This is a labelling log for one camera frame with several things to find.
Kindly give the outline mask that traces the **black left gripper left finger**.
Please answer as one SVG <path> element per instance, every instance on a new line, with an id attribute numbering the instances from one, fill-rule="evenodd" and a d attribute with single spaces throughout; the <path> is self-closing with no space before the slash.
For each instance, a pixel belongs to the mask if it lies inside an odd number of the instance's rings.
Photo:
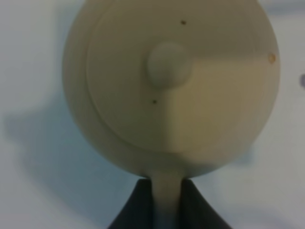
<path id="1" fill-rule="evenodd" d="M 109 226 L 109 229 L 152 229 L 152 183 L 139 179 L 126 204 Z"/>

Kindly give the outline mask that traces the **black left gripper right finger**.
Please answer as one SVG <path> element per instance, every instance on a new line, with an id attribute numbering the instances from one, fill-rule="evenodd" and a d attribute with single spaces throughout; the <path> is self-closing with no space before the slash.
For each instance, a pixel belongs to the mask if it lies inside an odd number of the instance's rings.
<path id="1" fill-rule="evenodd" d="M 180 229 L 231 229 L 190 179 L 182 181 L 178 225 Z"/>

